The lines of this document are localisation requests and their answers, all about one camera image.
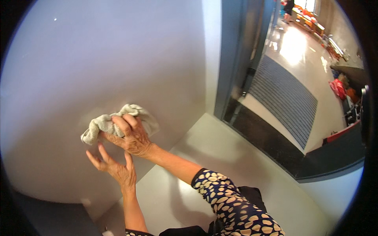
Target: window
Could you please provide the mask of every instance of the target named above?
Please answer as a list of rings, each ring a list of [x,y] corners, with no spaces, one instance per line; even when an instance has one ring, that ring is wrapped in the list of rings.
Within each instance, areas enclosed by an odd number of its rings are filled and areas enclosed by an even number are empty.
[[[310,12],[318,13],[320,9],[320,0],[295,0],[295,5],[301,6],[303,9],[306,9]]]

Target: sleeve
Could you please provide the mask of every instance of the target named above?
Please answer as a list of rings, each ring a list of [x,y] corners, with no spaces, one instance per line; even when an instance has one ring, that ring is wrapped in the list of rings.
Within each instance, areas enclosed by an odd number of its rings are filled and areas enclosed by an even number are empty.
[[[278,223],[265,211],[241,195],[232,180],[220,173],[202,168],[193,178],[192,187],[210,203],[223,223],[219,235],[285,235]]]
[[[150,233],[145,233],[138,230],[125,229],[125,232],[126,232],[126,236],[153,236]]]

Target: beige towel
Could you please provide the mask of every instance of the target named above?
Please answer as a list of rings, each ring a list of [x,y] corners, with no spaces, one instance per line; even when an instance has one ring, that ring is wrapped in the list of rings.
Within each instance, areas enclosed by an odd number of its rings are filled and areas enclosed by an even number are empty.
[[[113,135],[117,135],[119,137],[124,137],[125,134],[119,129],[116,124],[112,122],[112,116],[123,116],[124,114],[139,116],[148,136],[151,136],[159,131],[159,124],[157,123],[156,119],[150,113],[148,113],[148,111],[136,104],[126,104],[117,113],[110,115],[105,114],[93,119],[89,123],[89,129],[87,129],[80,136],[81,141],[89,145],[95,144],[100,130]]]

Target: shiny floor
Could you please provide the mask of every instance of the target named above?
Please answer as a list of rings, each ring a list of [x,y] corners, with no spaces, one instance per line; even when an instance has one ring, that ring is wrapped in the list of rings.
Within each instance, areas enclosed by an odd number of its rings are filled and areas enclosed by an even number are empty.
[[[324,236],[333,226],[300,184],[229,126],[207,113],[170,152],[219,171],[238,186],[259,188],[268,213],[287,235]],[[136,191],[147,228],[154,235],[167,228],[192,225],[207,231],[216,217],[191,186],[157,165],[137,183]],[[323,191],[322,196],[327,198],[327,193]],[[96,223],[100,229],[107,226],[114,235],[124,235],[123,220],[120,199]]]
[[[293,74],[318,100],[306,147],[301,148],[278,119],[252,95],[248,94],[239,101],[276,128],[303,153],[317,149],[321,146],[322,139],[330,136],[332,131],[346,127],[341,101],[328,84],[328,81],[333,81],[329,65],[334,61],[310,33],[294,23],[288,25],[279,20],[267,46],[265,55]]]

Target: gray mat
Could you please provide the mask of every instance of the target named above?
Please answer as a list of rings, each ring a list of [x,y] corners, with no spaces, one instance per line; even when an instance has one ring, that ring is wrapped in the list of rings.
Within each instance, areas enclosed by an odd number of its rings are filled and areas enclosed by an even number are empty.
[[[277,62],[264,56],[249,93],[286,127],[304,149],[318,105],[310,91]]]

